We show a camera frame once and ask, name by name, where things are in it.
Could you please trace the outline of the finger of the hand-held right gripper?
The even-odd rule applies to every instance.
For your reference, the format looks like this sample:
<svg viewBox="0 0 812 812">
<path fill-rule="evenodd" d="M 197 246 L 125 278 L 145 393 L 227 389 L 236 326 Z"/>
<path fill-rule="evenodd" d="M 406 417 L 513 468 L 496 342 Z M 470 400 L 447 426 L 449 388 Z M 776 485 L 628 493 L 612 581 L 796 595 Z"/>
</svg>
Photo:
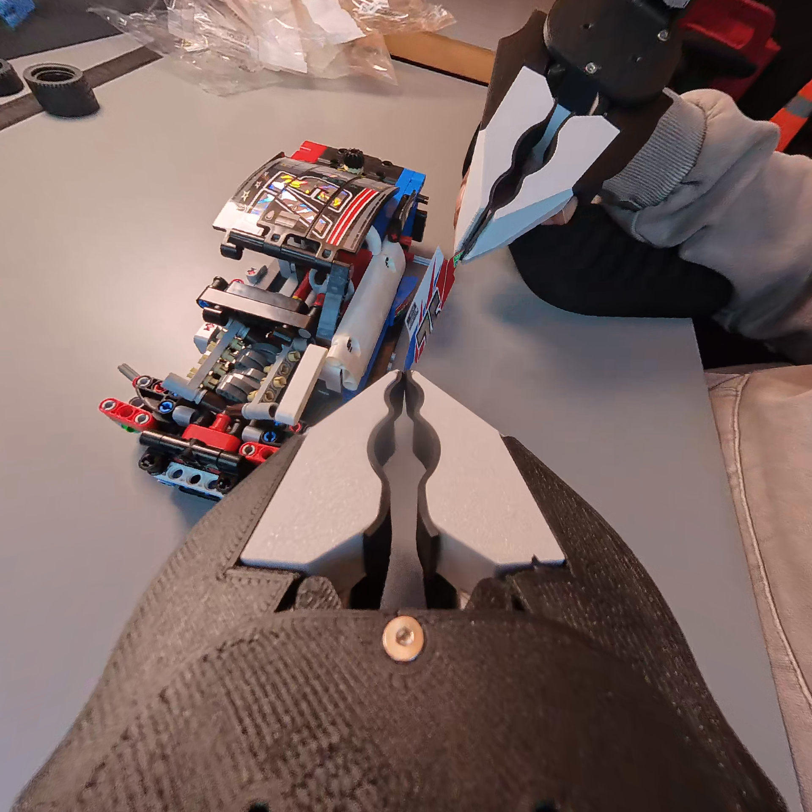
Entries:
<svg viewBox="0 0 812 812">
<path fill-rule="evenodd" d="M 546 76 L 523 66 L 477 135 L 455 226 L 454 255 L 478 258 L 556 214 L 570 197 L 542 180 L 548 149 L 570 112 Z"/>
<path fill-rule="evenodd" d="M 546 220 L 573 195 L 576 182 L 620 134 L 601 116 L 570 116 L 539 168 L 519 168 L 518 142 L 553 108 L 500 111 L 480 132 L 458 222 L 458 261 L 507 245 Z"/>
</svg>

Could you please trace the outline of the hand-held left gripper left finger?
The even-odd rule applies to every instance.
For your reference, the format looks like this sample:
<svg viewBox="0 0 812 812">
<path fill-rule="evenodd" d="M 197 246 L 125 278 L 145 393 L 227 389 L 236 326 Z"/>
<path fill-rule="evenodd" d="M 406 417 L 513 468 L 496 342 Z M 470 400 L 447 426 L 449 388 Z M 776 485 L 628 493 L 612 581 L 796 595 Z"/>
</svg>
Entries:
<svg viewBox="0 0 812 812">
<path fill-rule="evenodd" d="M 324 576 L 351 608 L 380 608 L 391 556 L 383 465 L 403 393 L 392 371 L 308 430 L 241 563 Z"/>
</svg>

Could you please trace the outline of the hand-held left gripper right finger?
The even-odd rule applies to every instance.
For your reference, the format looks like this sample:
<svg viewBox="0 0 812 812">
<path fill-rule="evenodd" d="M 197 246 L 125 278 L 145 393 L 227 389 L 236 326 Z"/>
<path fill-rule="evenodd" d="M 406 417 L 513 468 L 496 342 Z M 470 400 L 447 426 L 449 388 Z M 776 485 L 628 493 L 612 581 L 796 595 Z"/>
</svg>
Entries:
<svg viewBox="0 0 812 812">
<path fill-rule="evenodd" d="M 457 608 L 483 579 L 565 555 L 502 434 L 416 372 L 404 375 L 417 491 L 417 553 L 429 608 Z"/>
</svg>

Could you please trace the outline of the red white blue sticker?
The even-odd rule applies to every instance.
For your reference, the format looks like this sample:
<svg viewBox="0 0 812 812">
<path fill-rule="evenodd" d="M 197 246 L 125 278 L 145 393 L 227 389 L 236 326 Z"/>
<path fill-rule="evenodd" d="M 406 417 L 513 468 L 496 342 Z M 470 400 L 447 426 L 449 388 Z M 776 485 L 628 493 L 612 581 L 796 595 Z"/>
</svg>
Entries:
<svg viewBox="0 0 812 812">
<path fill-rule="evenodd" d="M 425 350 L 455 281 L 455 264 L 437 248 L 405 314 L 395 368 L 407 371 Z"/>
</svg>

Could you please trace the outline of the lego race car model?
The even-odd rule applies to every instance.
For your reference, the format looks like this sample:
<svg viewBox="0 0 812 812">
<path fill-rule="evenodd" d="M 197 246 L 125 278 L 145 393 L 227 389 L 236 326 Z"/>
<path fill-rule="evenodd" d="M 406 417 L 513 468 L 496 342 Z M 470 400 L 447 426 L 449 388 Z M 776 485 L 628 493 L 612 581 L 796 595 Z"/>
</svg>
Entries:
<svg viewBox="0 0 812 812">
<path fill-rule="evenodd" d="M 277 154 L 213 223 L 220 252 L 268 261 L 198 295 L 200 354 L 162 378 L 122 364 L 134 396 L 99 411 L 138 436 L 141 470 L 218 501 L 284 443 L 395 368 L 428 262 L 425 174 L 356 148 Z"/>
</svg>

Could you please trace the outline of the person's right forearm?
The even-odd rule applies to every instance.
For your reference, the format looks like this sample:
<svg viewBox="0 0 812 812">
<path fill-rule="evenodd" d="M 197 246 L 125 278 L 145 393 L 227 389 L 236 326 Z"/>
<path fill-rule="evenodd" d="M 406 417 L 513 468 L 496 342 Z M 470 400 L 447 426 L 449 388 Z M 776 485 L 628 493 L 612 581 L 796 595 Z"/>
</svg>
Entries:
<svg viewBox="0 0 812 812">
<path fill-rule="evenodd" d="M 712 89 L 671 100 L 597 204 L 509 247 L 534 295 L 571 313 L 711 319 L 810 363 L 810 158 Z"/>
</svg>

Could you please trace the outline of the lego set box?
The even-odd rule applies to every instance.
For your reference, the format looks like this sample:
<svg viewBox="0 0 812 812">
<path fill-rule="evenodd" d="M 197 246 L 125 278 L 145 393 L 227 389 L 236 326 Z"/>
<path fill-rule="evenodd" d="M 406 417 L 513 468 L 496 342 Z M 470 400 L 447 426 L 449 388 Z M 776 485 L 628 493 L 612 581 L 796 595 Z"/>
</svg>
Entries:
<svg viewBox="0 0 812 812">
<path fill-rule="evenodd" d="M 158 1 L 36 1 L 35 10 L 16 28 L 1 22 L 1 57 L 6 60 L 73 46 L 119 31 L 87 11 L 105 6 L 125 15 L 151 11 Z"/>
</svg>

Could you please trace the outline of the red chair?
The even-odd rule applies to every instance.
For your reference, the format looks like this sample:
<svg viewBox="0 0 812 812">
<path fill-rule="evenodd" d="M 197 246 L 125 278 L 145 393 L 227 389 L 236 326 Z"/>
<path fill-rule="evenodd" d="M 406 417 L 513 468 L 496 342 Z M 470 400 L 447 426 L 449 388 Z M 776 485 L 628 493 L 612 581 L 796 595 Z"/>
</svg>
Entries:
<svg viewBox="0 0 812 812">
<path fill-rule="evenodd" d="M 682 56 L 669 88 L 677 93 L 714 88 L 739 98 L 780 52 L 772 38 L 749 33 L 744 46 L 732 44 L 720 31 L 680 23 Z"/>
</svg>

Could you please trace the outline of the clear plastic bag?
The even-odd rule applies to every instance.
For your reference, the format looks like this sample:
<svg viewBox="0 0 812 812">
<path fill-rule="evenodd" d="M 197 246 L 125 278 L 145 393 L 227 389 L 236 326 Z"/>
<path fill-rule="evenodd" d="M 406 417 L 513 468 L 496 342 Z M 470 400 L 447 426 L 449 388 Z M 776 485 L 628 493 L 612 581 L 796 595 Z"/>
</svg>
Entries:
<svg viewBox="0 0 812 812">
<path fill-rule="evenodd" d="M 340 2 L 171 1 L 145 11 L 92 5 L 88 12 L 219 96 L 284 80 L 397 83 L 382 35 Z"/>
<path fill-rule="evenodd" d="M 340 1 L 340 6 L 362 31 L 384 36 L 404 33 L 436 33 L 455 23 L 452 13 L 427 1 Z"/>
</svg>

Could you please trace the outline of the orange grey striped object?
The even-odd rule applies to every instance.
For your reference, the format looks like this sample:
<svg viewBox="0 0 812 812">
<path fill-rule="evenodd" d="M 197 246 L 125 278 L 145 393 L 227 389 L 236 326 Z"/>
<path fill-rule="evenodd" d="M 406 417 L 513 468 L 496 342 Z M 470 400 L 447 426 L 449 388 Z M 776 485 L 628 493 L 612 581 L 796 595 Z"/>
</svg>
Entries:
<svg viewBox="0 0 812 812">
<path fill-rule="evenodd" d="M 776 151 L 779 153 L 786 150 L 811 116 L 811 86 L 812 82 L 808 81 L 770 119 L 770 123 L 779 129 L 779 140 L 776 145 Z"/>
</svg>

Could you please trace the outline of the person's torso in beige hoodie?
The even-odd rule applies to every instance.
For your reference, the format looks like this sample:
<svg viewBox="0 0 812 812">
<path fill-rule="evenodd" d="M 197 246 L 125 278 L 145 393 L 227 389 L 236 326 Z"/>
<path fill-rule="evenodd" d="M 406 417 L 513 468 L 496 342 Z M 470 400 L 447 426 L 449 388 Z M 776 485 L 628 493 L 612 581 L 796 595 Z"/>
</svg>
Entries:
<svg viewBox="0 0 812 812">
<path fill-rule="evenodd" d="M 811 810 L 811 367 L 705 372 L 767 655 Z"/>
</svg>

